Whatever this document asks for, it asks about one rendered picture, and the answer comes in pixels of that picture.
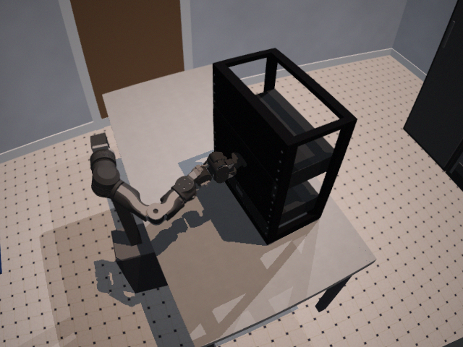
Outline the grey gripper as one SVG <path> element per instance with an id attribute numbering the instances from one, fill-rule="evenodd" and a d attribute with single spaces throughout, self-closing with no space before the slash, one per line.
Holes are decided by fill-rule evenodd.
<path id="1" fill-rule="evenodd" d="M 246 167 L 247 163 L 239 153 L 232 153 L 231 159 L 227 160 L 222 152 L 212 152 L 203 165 L 208 169 L 213 179 L 220 184 L 235 176 L 237 169 L 241 165 Z"/>

